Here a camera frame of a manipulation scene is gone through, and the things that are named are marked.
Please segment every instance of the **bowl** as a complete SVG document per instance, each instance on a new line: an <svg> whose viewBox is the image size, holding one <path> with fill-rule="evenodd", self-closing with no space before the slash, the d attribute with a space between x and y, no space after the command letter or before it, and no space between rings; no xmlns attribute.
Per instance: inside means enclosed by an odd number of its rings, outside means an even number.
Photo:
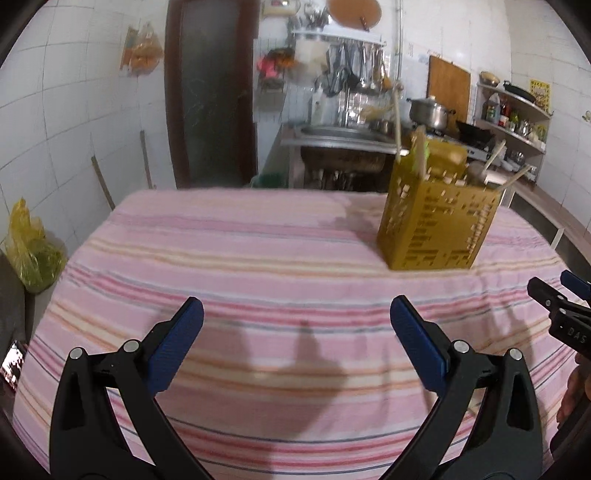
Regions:
<svg viewBox="0 0 591 480"><path fill-rule="evenodd" d="M490 85L491 87L497 87L501 79L491 72L481 72L480 73L480 82L484 85Z"/></svg>

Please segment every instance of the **cutting board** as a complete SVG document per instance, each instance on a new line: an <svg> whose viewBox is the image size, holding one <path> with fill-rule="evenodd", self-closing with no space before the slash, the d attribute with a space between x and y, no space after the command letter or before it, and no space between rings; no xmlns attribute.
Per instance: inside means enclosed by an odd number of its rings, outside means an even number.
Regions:
<svg viewBox="0 0 591 480"><path fill-rule="evenodd" d="M450 132L457 132L456 120L466 122L468 118L470 77L470 72L453 63L434 56L429 59L427 96L434 96L437 103L456 111L449 116L447 129Z"/></svg>
<svg viewBox="0 0 591 480"><path fill-rule="evenodd" d="M339 25L357 30L363 30L361 18L368 28L375 27L382 18L382 8L376 0L329 0L327 7Z"/></svg>

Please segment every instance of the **table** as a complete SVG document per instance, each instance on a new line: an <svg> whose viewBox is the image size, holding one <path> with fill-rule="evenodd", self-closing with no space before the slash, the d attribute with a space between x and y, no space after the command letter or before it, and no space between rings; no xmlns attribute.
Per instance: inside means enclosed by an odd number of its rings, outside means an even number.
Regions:
<svg viewBox="0 0 591 480"><path fill-rule="evenodd" d="M142 339L196 296L205 326L157 400L209 472L217 480L378 478L434 401L390 326L389 305L406 294L451 339L489 353L523 350L549 440L573 353L548 335L547 312L526 285L537 275L566 293L560 258L499 208L472 269L392 272L375 245L384 201L248 189L127 198L61 276L24 365L16 431L48 468L69 351ZM459 453L480 398L448 457ZM111 399L132 451L148 459L117 392Z"/></svg>

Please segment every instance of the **brown door frame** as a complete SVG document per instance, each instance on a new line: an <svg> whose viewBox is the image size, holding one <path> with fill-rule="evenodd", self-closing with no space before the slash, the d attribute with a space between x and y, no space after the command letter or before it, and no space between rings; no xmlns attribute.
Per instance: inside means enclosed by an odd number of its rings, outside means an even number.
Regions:
<svg viewBox="0 0 591 480"><path fill-rule="evenodd" d="M173 161L174 178L179 189L191 186L189 155L184 134L183 81L181 76L183 4L201 0L170 0L166 20L164 47L164 88L168 143ZM244 185L257 174L256 129L252 122L252 62L253 40L258 36L258 0L235 0L241 4L236 45L236 74L238 75L237 161Z"/></svg>

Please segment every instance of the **pan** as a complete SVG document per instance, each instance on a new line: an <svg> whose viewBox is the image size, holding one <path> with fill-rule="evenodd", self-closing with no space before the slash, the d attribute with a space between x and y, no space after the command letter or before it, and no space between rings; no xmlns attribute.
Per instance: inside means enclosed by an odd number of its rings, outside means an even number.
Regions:
<svg viewBox="0 0 591 480"><path fill-rule="evenodd" d="M505 87L505 90L507 90L507 92L514 93L518 97L521 97L527 100L528 102L535 103L535 97L530 92L524 90L523 88L519 88L518 86L513 85L509 80L505 80L503 82L503 87Z"/></svg>
<svg viewBox="0 0 591 480"><path fill-rule="evenodd" d="M475 127L464 122L456 120L457 129L460 131L460 141L472 144L487 144L491 141L493 134L490 130Z"/></svg>

